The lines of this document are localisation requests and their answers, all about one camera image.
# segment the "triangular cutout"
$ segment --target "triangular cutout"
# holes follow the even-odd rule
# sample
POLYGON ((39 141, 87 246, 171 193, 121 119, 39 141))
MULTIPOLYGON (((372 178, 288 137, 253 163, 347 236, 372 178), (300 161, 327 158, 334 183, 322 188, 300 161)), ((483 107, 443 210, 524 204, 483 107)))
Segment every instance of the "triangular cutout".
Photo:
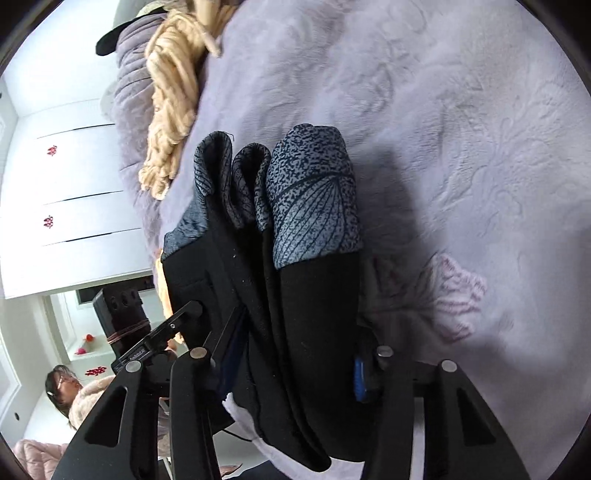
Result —
POLYGON ((476 407, 464 390, 458 388, 457 403, 460 408, 462 419, 462 433, 464 434, 464 445, 475 447, 479 445, 491 445, 495 443, 495 436, 489 430, 483 418, 479 415, 476 407))
POLYGON ((101 404, 100 412, 86 433, 88 443, 105 447, 117 446, 126 396, 127 390, 119 387, 101 404))

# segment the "pink coat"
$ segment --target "pink coat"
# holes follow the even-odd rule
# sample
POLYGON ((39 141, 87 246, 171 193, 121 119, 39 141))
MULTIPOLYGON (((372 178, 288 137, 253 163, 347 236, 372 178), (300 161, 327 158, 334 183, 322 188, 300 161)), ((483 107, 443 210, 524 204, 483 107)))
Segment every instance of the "pink coat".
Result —
POLYGON ((12 451, 33 480, 51 480, 67 443, 54 445, 35 440, 19 440, 12 451))

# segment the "cable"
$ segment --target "cable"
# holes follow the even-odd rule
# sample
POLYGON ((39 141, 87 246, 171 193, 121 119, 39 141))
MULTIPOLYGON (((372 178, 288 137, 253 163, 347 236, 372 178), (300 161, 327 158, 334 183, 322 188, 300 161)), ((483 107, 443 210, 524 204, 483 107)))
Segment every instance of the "cable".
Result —
POLYGON ((233 437, 236 437, 239 440, 243 440, 244 442, 251 442, 252 443, 252 440, 249 440, 249 439, 246 439, 246 438, 242 438, 240 435, 236 435, 235 433, 229 432, 226 429, 223 429, 222 431, 223 432, 226 432, 228 435, 232 435, 233 437))

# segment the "gray quilt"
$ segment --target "gray quilt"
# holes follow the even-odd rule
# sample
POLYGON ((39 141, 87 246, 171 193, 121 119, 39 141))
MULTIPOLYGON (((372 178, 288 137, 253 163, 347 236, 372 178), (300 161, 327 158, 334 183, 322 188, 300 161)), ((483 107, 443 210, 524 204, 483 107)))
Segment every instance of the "gray quilt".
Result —
POLYGON ((115 116, 150 250, 191 200, 207 134, 272 149, 295 124, 336 126, 366 247, 360 315, 416 358, 457 361, 546 479, 591 411, 591 100, 547 30, 514 0, 247 0, 157 203, 137 182, 142 21, 120 39, 115 116))

